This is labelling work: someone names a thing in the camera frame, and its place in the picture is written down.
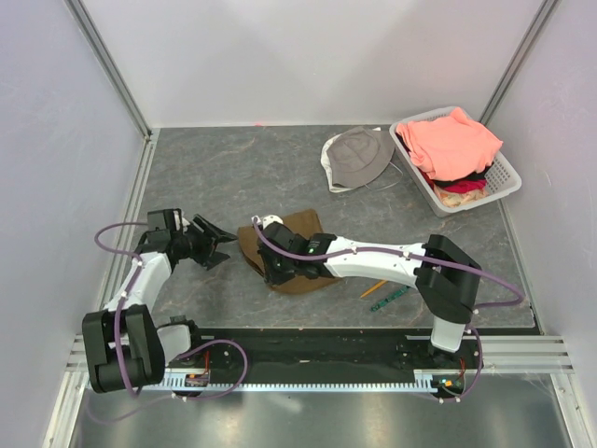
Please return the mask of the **orange plastic fork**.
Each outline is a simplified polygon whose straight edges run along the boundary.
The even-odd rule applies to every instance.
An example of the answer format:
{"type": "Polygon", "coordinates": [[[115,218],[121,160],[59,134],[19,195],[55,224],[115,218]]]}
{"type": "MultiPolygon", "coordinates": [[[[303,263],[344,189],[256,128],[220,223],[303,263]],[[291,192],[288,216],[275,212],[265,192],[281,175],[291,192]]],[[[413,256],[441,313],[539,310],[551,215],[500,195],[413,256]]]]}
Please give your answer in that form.
{"type": "Polygon", "coordinates": [[[364,299],[365,297],[369,296],[373,292],[375,292],[378,289],[380,289],[381,287],[383,287],[386,283],[387,283],[387,281],[384,281],[384,280],[377,282],[375,285],[373,285],[372,287],[368,288],[365,292],[363,292],[360,295],[359,299],[364,299]]]}

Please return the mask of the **spoon with green handle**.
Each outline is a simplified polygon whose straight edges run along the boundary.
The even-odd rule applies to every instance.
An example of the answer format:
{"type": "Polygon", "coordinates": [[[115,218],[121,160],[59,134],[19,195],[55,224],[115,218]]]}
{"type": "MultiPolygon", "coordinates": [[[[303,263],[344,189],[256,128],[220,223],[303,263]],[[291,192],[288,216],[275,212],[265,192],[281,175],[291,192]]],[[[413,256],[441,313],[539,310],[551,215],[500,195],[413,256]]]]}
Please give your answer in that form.
{"type": "Polygon", "coordinates": [[[410,287],[403,286],[400,289],[398,289],[398,290],[392,292],[391,294],[389,294],[388,296],[386,296],[384,299],[382,299],[382,300],[378,301],[377,303],[375,303],[374,305],[370,306],[369,310],[372,313],[375,313],[375,312],[381,310],[381,308],[387,306],[389,303],[404,296],[409,290],[410,290],[410,287]]]}

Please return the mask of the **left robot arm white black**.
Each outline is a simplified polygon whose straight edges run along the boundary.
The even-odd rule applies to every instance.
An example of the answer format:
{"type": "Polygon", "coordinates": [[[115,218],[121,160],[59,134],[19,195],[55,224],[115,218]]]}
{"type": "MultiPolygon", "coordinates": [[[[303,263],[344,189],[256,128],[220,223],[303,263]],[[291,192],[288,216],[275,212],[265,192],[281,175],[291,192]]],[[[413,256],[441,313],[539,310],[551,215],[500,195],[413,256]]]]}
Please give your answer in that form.
{"type": "Polygon", "coordinates": [[[192,336],[193,322],[180,319],[158,327],[151,312],[176,265],[190,259],[211,270],[229,259],[218,251],[236,241],[200,215],[186,219],[181,209],[151,211],[145,231],[126,255],[131,268],[115,296],[100,311],[82,321],[82,335],[90,385],[96,393],[127,390],[160,383],[167,366],[177,360],[197,366],[204,344],[192,336]]]}

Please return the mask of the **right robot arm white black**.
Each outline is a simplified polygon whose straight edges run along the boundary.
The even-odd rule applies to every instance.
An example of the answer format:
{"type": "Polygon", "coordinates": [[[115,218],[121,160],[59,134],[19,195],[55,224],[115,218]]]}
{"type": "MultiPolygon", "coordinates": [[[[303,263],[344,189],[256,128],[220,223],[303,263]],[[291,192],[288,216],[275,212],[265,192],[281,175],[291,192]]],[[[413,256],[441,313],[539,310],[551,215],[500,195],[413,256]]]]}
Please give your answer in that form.
{"type": "Polygon", "coordinates": [[[429,360],[445,368],[460,357],[479,288],[480,265],[449,238],[433,234],[425,243],[410,245],[363,243],[328,233],[307,239],[276,224],[257,238],[257,253],[271,286],[296,277],[359,277],[417,290],[433,315],[426,346],[429,360]]]}

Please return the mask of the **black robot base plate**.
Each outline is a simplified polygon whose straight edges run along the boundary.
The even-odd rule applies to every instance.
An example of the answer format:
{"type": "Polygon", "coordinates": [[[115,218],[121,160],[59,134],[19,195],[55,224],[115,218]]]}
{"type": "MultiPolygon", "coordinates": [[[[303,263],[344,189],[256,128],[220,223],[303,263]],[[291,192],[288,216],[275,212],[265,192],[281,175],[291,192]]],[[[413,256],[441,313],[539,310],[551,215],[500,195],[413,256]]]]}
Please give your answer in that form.
{"type": "Polygon", "coordinates": [[[401,371],[476,369],[479,345],[461,342],[456,353],[433,347],[428,329],[200,329],[197,344],[231,340],[248,355],[250,365],[343,362],[355,366],[388,366],[401,371]]]}

